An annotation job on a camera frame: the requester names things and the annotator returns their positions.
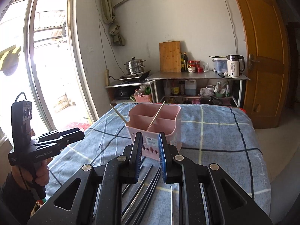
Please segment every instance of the wooden cutting board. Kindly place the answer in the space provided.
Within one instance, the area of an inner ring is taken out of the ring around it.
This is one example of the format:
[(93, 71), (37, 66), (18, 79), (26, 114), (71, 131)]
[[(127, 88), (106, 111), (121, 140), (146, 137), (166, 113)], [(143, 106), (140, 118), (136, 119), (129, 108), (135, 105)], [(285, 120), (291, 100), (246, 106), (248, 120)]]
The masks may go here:
[(159, 43), (161, 72), (181, 72), (180, 41)]

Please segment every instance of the pink basket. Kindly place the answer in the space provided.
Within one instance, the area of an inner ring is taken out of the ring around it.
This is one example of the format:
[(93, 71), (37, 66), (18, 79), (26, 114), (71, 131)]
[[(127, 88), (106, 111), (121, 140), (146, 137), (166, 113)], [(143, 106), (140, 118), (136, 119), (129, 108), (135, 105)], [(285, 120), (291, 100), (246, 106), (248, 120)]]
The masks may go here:
[(142, 155), (159, 161), (158, 154), (158, 134), (164, 132), (168, 144), (181, 149), (181, 107), (164, 105), (158, 117), (150, 127), (154, 115), (159, 110), (161, 104), (138, 104), (129, 111), (129, 126), (126, 125), (132, 142), (137, 132), (143, 134)]
[(136, 102), (147, 102), (152, 103), (152, 96), (151, 95), (138, 95), (134, 96)]

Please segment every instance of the electric kettle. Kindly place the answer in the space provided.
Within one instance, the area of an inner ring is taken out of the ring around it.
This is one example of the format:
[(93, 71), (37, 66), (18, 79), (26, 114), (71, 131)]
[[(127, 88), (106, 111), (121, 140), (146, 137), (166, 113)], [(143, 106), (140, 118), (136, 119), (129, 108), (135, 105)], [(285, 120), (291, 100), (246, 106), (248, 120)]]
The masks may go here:
[[(227, 71), (228, 76), (232, 78), (238, 78), (240, 73), (245, 70), (245, 59), (243, 56), (239, 55), (228, 55), (227, 56)], [(243, 68), (240, 70), (240, 62), (239, 59), (243, 61)]]

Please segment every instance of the sliding glass door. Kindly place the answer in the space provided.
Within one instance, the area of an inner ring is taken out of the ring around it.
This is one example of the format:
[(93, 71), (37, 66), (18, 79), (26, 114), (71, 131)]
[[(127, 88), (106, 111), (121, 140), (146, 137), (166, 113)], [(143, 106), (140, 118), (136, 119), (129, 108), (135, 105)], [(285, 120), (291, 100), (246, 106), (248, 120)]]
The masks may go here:
[(36, 135), (93, 122), (71, 43), (70, 0), (16, 0), (0, 21), (0, 51), (21, 46), (15, 69), (0, 72), (0, 126), (11, 135), (11, 104), (20, 92), (33, 102)]

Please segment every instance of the metal bolt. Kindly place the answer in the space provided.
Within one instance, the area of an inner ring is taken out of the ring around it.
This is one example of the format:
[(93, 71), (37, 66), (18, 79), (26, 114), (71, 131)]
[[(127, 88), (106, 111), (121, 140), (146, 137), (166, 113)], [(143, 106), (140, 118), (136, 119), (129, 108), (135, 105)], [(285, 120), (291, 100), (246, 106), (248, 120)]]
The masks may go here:
[(118, 161), (119, 162), (124, 162), (126, 161), (127, 157), (126, 156), (118, 156)]
[(210, 167), (210, 169), (215, 170), (215, 171), (217, 171), (219, 169), (219, 166), (217, 164), (214, 164), (214, 163), (211, 164), (209, 167)]
[(184, 157), (183, 157), (182, 155), (176, 155), (176, 156), (174, 157), (174, 159), (175, 159), (176, 161), (182, 161), (182, 160), (184, 159)]
[(82, 166), (83, 171), (89, 171), (89, 170), (91, 170), (91, 168), (92, 168), (92, 166), (90, 164), (84, 164)]

